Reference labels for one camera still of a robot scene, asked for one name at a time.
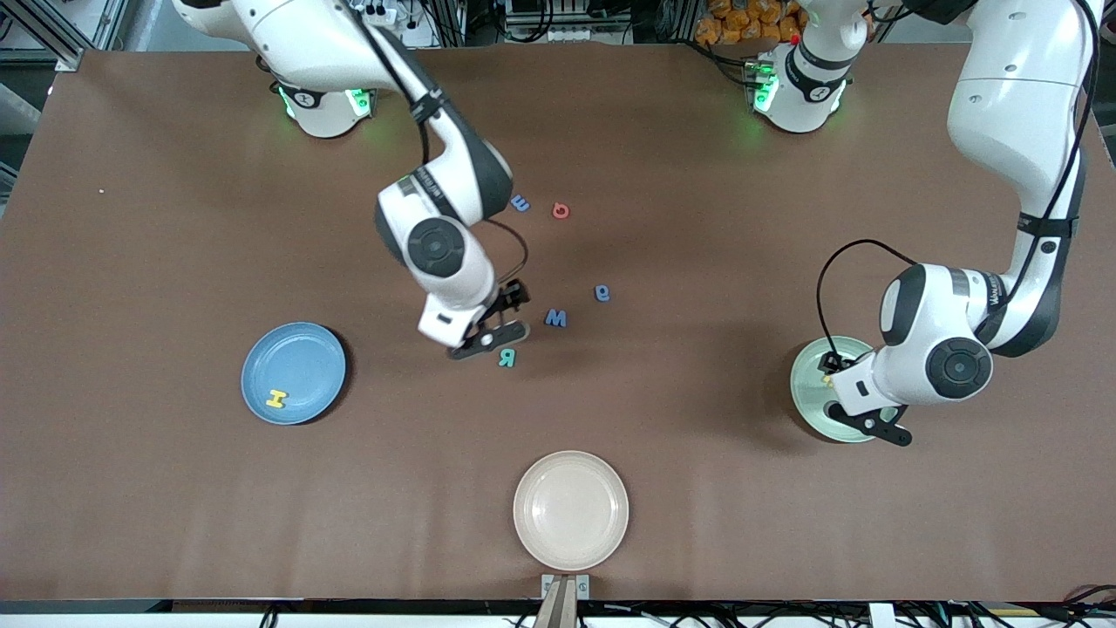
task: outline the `plate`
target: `plate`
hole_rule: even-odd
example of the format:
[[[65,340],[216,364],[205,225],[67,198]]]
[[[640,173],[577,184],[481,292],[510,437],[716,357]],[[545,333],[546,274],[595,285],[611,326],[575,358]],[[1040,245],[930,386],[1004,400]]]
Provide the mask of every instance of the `plate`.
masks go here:
[[[841,358],[856,360],[860,356],[872,351],[872,347],[856,339],[847,337],[833,337],[834,345],[837,346],[837,354]],[[818,431],[822,436],[839,441],[840,443],[866,443],[875,438],[862,434],[860,431],[852,428],[845,424],[839,424],[826,416],[826,404],[837,402],[837,394],[829,385],[822,381],[825,374],[818,370],[821,357],[829,351],[829,344],[820,338],[807,345],[798,358],[795,358],[795,366],[790,369],[790,396],[795,399],[795,407],[798,414],[810,424],[810,427]],[[895,417],[894,408],[885,409],[882,418],[891,421]]]
[[[608,463],[585,452],[550,454],[527,470],[514,501],[523,548],[558,571],[584,571],[612,555],[627,531],[627,491]]]
[[[248,352],[240,374],[244,404],[281,426],[306,423],[329,408],[345,384],[345,351],[329,330],[288,323],[268,332]]]

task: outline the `robotic arm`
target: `robotic arm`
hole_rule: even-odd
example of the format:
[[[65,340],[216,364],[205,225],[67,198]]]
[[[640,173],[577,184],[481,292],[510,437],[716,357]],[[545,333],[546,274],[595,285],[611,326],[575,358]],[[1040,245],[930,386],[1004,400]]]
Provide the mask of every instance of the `robotic arm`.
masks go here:
[[[1099,15],[1100,0],[1084,1]],[[766,108],[757,103],[775,124],[797,132],[820,126],[837,108],[866,35],[857,0],[801,3],[810,26],[800,46],[776,50],[776,90],[768,88]],[[903,3],[947,22],[974,0]],[[994,273],[916,263],[901,273],[881,306],[885,347],[852,361],[830,354],[819,366],[837,397],[826,408],[829,419],[907,445],[910,433],[895,425],[897,417],[883,421],[881,410],[969,399],[988,386],[992,355],[1023,356],[1054,336],[1085,181],[1075,109],[1096,22],[1083,9],[1076,0],[982,0],[972,8],[973,44],[949,132],[965,156],[1019,194],[1011,265]]]
[[[355,124],[359,117],[352,117],[344,99],[350,89],[402,93],[415,122],[445,144],[436,158],[381,191],[375,210],[384,243],[427,292],[419,331],[450,348],[453,359],[527,337],[526,325],[502,323],[506,309],[528,300],[526,288],[518,281],[501,287],[469,231],[507,206],[511,170],[393,35],[366,28],[341,0],[173,2],[194,28],[256,50],[288,107],[304,109],[295,116],[304,128],[320,129],[330,119],[339,120],[325,124],[330,132]],[[501,325],[487,329],[484,322],[497,313]]]

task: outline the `brown table surface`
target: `brown table surface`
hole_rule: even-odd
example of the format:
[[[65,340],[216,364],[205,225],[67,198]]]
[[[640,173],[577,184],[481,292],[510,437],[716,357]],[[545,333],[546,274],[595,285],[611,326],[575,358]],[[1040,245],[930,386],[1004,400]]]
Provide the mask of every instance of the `brown table surface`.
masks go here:
[[[58,77],[0,229],[0,595],[537,595],[549,570],[512,494],[569,448],[632,503],[596,597],[1027,600],[1116,580],[1116,175],[1095,129],[1052,342],[998,359],[972,402],[912,409],[905,450],[793,418],[789,365],[839,244],[1007,265],[1018,201],[945,131],[965,54],[868,49],[806,136],[684,48],[423,54],[532,203],[503,214],[531,243],[512,370],[415,331],[423,293],[372,219],[419,163],[397,96],[317,141],[248,55],[89,54]],[[506,233],[477,232],[514,262]],[[901,269],[843,258],[833,329],[879,342]],[[550,307],[568,329],[541,325]],[[350,387],[273,427],[240,369],[298,320],[344,337]]]

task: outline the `blue plate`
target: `blue plate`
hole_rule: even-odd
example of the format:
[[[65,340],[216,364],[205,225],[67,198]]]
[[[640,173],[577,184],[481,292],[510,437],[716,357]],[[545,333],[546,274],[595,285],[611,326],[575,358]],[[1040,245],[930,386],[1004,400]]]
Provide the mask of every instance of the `blue plate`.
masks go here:
[[[288,323],[268,332],[248,352],[240,374],[244,404],[280,426],[306,423],[334,403],[345,384],[345,351],[329,330]]]

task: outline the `wire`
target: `wire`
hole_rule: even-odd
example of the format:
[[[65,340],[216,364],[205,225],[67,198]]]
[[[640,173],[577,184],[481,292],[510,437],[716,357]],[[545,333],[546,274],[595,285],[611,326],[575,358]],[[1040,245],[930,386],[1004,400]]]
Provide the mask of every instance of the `wire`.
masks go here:
[[[901,9],[899,12],[896,13],[894,18],[882,18],[876,15],[875,0],[868,0],[868,15],[872,16],[872,21],[876,23],[895,23],[902,20],[903,18],[908,18],[913,16],[914,11],[907,9],[907,11],[904,13],[903,10]]]
[[[733,76],[732,74],[730,74],[730,71],[728,69],[725,69],[724,66],[729,66],[729,67],[738,68],[738,69],[739,68],[743,68],[744,67],[744,61],[742,59],[733,59],[733,58],[729,58],[729,57],[722,57],[722,56],[713,52],[713,50],[711,48],[703,48],[698,42],[691,41],[689,39],[671,39],[671,40],[667,41],[667,44],[682,44],[683,46],[686,46],[691,50],[694,50],[699,55],[701,55],[701,56],[705,57],[706,59],[713,61],[713,64],[716,66],[716,69],[719,69],[721,71],[721,74],[724,75],[725,78],[728,78],[730,81],[732,81],[732,83],[734,83],[737,85],[740,85],[741,87],[751,87],[753,85],[760,85],[760,81],[758,81],[758,80],[744,80],[742,78],[738,78],[738,77]]]
[[[516,274],[518,274],[519,271],[522,270],[525,265],[527,265],[527,258],[530,257],[531,249],[530,247],[527,245],[527,240],[523,239],[523,235],[519,234],[519,231],[512,229],[511,226],[504,224],[503,222],[500,222],[494,218],[485,218],[484,221],[488,222],[489,224],[499,226],[500,229],[503,229],[504,231],[511,233],[511,236],[516,238],[516,241],[519,242],[519,248],[523,249],[523,257],[519,260],[519,263],[514,264],[511,268],[511,270],[504,272],[497,281],[498,283],[503,283],[510,279],[513,279]]]
[[[704,628],[712,628],[712,626],[710,626],[704,619],[698,617],[696,615],[683,615],[682,617],[675,619],[674,624],[671,624],[671,628],[679,628],[679,625],[681,625],[682,621],[686,619],[693,619],[698,624],[701,624]]]
[[[907,624],[907,626],[914,626],[915,628],[923,628],[922,624],[918,622],[918,618],[915,617],[913,612],[911,612],[911,609],[908,609],[905,606],[903,606],[902,602],[895,602],[895,608],[898,609],[898,611],[901,613],[903,613],[904,616],[906,616],[907,619],[910,619],[911,621],[914,622],[913,625],[912,624]]]
[[[877,247],[886,250],[887,252],[894,254],[895,257],[902,259],[903,261],[906,261],[911,265],[914,265],[915,263],[917,263],[917,261],[915,261],[914,259],[912,259],[912,258],[903,254],[902,252],[895,250],[891,245],[888,245],[888,244],[886,244],[886,243],[884,243],[884,242],[882,242],[879,240],[872,239],[872,238],[865,238],[865,239],[860,239],[860,240],[853,240],[852,242],[848,242],[847,244],[840,247],[839,249],[837,249],[836,251],[834,251],[833,254],[829,255],[829,259],[827,259],[826,263],[821,267],[821,271],[818,272],[818,286],[817,286],[817,289],[815,291],[814,298],[815,298],[816,305],[818,306],[818,322],[821,323],[821,331],[822,331],[822,334],[826,335],[826,340],[829,342],[829,349],[833,350],[833,352],[834,352],[835,356],[839,356],[837,354],[837,346],[834,345],[834,337],[829,334],[829,326],[826,325],[826,316],[825,316],[825,312],[821,310],[821,282],[826,278],[826,270],[829,269],[829,265],[834,262],[835,259],[837,259],[837,257],[840,253],[845,252],[846,250],[848,250],[848,249],[850,249],[853,247],[857,247],[857,245],[860,245],[860,244],[877,245]]]
[[[998,616],[994,612],[992,612],[991,610],[989,610],[988,607],[985,607],[984,605],[982,605],[980,602],[969,602],[969,605],[972,606],[973,608],[975,608],[977,610],[979,610],[980,612],[982,612],[982,613],[991,617],[992,621],[995,621],[997,624],[999,624],[1003,628],[1016,628],[1011,624],[1008,624],[1007,621],[1004,621],[1003,619],[1001,619],[1000,616]]]
[[[542,39],[547,32],[550,31],[550,27],[555,23],[555,2],[554,0],[547,0],[546,4],[539,4],[539,26],[532,29],[531,33],[526,38],[520,39],[514,35],[511,35],[503,27],[500,26],[500,17],[493,11],[492,12],[492,26],[504,36],[504,38],[516,41],[518,44],[533,44],[539,39]]]
[[[458,38],[454,35],[453,29],[442,23],[442,20],[437,17],[437,11],[432,10],[430,8],[430,4],[426,3],[426,0],[419,0],[419,4],[422,7],[422,10],[430,17],[430,23],[432,26],[431,30],[435,30],[437,32],[439,46],[441,46],[442,48],[448,48],[449,46],[446,46],[446,40],[451,42],[456,41]]]
[[[656,624],[658,624],[661,626],[666,626],[667,628],[670,628],[670,626],[671,626],[671,624],[668,621],[666,621],[665,619],[663,619],[661,617],[654,616],[654,615],[652,615],[650,612],[646,612],[646,611],[635,610],[632,607],[626,607],[626,606],[620,606],[620,605],[605,603],[602,608],[606,608],[606,609],[609,609],[609,610],[623,610],[623,611],[631,612],[631,613],[634,613],[634,615],[639,615],[639,616],[645,617],[645,618],[647,618],[647,619],[650,619],[650,620],[652,620],[652,621],[654,621],[654,622],[656,622]]]
[[[522,626],[523,621],[527,621],[528,617],[530,617],[530,613],[525,613],[525,615],[519,616],[519,619],[517,619],[516,622],[512,624],[512,628],[519,628],[520,626]],[[506,619],[504,621],[507,621],[508,624],[511,624],[510,619]]]
[[[733,58],[730,58],[730,57],[722,57],[722,56],[713,52],[712,49],[710,49],[710,48],[703,48],[696,41],[692,41],[690,39],[671,39],[671,40],[667,40],[666,42],[667,44],[682,44],[684,46],[687,46],[691,50],[698,52],[699,55],[705,57],[706,59],[709,59],[711,61],[721,62],[721,64],[724,64],[727,66],[744,67],[744,61],[742,59],[733,59]]]
[[[279,605],[270,605],[260,618],[260,628],[276,628],[279,625]]]
[[[1080,118],[1077,123],[1077,131],[1074,134],[1074,144],[1069,149],[1069,156],[1066,158],[1066,167],[1061,171],[1061,178],[1058,180],[1058,186],[1055,187],[1054,194],[1050,196],[1050,202],[1047,203],[1046,211],[1042,212],[1042,216],[1036,222],[1036,232],[1042,232],[1046,221],[1050,219],[1050,214],[1054,213],[1054,207],[1058,203],[1058,199],[1061,196],[1061,191],[1066,187],[1066,182],[1069,180],[1069,172],[1074,168],[1075,162],[1080,162],[1078,155],[1081,148],[1081,137],[1085,135],[1085,126],[1089,122],[1089,110],[1093,108],[1093,97],[1096,93],[1097,86],[1097,69],[1100,65],[1100,36],[1098,30],[1100,30],[1099,25],[1097,25],[1096,18],[1093,16],[1093,11],[1089,10],[1088,6],[1085,4],[1085,0],[1072,0],[1077,4],[1078,9],[1085,15],[1085,19],[1089,25],[1089,33],[1093,36],[1093,57],[1089,60],[1089,68],[1085,76],[1085,107],[1081,110]],[[977,327],[977,337],[980,338],[981,332],[984,330],[989,321],[992,320],[994,313],[1006,310],[1011,300],[1016,297],[1016,292],[1019,291],[1019,286],[1022,284],[1023,278],[1027,274],[1028,268],[1031,265],[1031,260],[1035,259],[1035,251],[1039,248],[1039,235],[1031,238],[1031,244],[1027,249],[1027,257],[1023,258],[1023,263],[1019,268],[1019,274],[1016,276],[1016,282],[1008,290],[1008,296],[1000,302],[1000,305],[989,311],[989,316]]]
[[[1105,591],[1116,591],[1116,584],[1100,584],[1098,587],[1090,587],[1071,598],[1066,598],[1065,603],[1076,605],[1085,601],[1086,598],[1091,598],[1093,596],[1096,596],[1097,593],[1104,593]]]
[[[930,606],[929,602],[927,603],[911,602],[911,606],[914,607],[916,610],[920,610],[923,613],[925,613],[926,617],[929,617],[934,622],[935,626],[939,626],[939,628],[950,628],[950,624],[945,620],[945,611],[942,610],[942,605],[939,602],[934,603],[937,605],[936,609]]]
[[[0,40],[8,37],[11,32],[11,25],[16,23],[16,20],[8,17],[3,11],[0,11]]]
[[[372,51],[376,54],[376,58],[379,59],[379,62],[384,66],[384,69],[386,69],[387,74],[392,76],[392,80],[395,81],[395,85],[400,88],[400,91],[403,93],[403,97],[406,98],[407,100],[407,108],[414,107],[415,99],[411,96],[411,93],[406,90],[406,87],[403,86],[403,79],[400,78],[400,73],[395,71],[395,68],[392,66],[391,61],[387,60],[387,55],[384,54],[384,50],[379,48],[379,44],[377,44],[376,40],[373,39],[372,33],[368,32],[368,29],[364,26],[364,19],[360,17],[360,11],[349,7],[349,12],[356,20],[356,29],[359,30],[360,35],[364,36],[365,41],[368,42],[368,47],[371,47]],[[427,163],[430,163],[430,136],[426,134],[425,123],[420,122],[416,124],[416,126],[419,127],[419,139],[420,142],[422,142],[422,164],[426,165]]]

